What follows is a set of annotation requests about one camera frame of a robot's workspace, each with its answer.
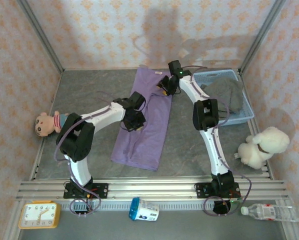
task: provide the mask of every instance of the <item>plastic bottle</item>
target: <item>plastic bottle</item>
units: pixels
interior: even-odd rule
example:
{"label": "plastic bottle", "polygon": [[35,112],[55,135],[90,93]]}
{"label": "plastic bottle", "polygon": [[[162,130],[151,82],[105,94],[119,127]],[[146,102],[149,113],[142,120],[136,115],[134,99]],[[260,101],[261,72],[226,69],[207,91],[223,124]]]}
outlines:
{"label": "plastic bottle", "polygon": [[257,220],[299,222],[296,208],[292,206],[255,203],[249,207],[242,206],[240,211],[243,215],[249,215]]}

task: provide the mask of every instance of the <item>plastic container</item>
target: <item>plastic container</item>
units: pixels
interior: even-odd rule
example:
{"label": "plastic container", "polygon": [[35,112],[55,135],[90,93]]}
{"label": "plastic container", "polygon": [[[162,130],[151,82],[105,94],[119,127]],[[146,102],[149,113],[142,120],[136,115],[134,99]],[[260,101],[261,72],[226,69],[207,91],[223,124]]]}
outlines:
{"label": "plastic container", "polygon": [[128,216],[133,221],[156,221],[158,219],[159,213],[160,208],[158,205],[149,201],[144,201],[139,197],[134,197],[131,201]]}
{"label": "plastic container", "polygon": [[[238,81],[235,72],[231,69],[218,71],[205,71],[194,73],[193,78],[200,87],[202,84],[210,85],[214,80],[220,77],[228,77]],[[254,118],[255,114],[248,102],[248,99],[243,92],[243,106],[239,113],[230,113],[228,121],[223,125],[234,125],[246,123],[249,119]],[[218,123],[223,123],[225,120],[220,119]]]}
{"label": "plastic container", "polygon": [[257,220],[299,222],[298,212],[293,206],[255,203],[249,207],[242,206],[240,211]]}

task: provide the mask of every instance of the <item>white stuffed dog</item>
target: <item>white stuffed dog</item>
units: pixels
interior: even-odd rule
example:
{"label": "white stuffed dog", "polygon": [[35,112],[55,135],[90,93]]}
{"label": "white stuffed dog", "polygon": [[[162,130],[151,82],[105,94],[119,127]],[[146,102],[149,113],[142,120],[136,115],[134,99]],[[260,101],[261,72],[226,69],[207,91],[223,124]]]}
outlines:
{"label": "white stuffed dog", "polygon": [[241,158],[243,164],[253,169],[260,169],[264,161],[287,149],[290,138],[281,130],[270,126],[254,137],[248,136],[246,142],[239,145],[237,158]]}

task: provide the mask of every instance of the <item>purple towel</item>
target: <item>purple towel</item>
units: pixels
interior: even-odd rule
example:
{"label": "purple towel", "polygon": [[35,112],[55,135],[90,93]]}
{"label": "purple towel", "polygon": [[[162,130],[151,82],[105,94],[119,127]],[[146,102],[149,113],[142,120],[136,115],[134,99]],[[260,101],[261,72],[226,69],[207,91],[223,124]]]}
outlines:
{"label": "purple towel", "polygon": [[169,72],[158,74],[152,69],[139,67],[131,94],[135,91],[146,99],[142,110],[146,122],[140,131],[127,132],[120,129],[111,155],[115,163],[156,171],[168,128],[172,96],[163,95],[156,85]]}

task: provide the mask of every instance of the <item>yellow alarm clock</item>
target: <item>yellow alarm clock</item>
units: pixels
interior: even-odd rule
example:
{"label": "yellow alarm clock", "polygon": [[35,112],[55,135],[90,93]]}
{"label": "yellow alarm clock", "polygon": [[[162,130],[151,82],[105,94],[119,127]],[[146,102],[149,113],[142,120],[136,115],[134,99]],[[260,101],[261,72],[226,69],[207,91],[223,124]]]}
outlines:
{"label": "yellow alarm clock", "polygon": [[52,201],[33,201],[24,205],[20,229],[53,229],[59,224],[61,205]]}

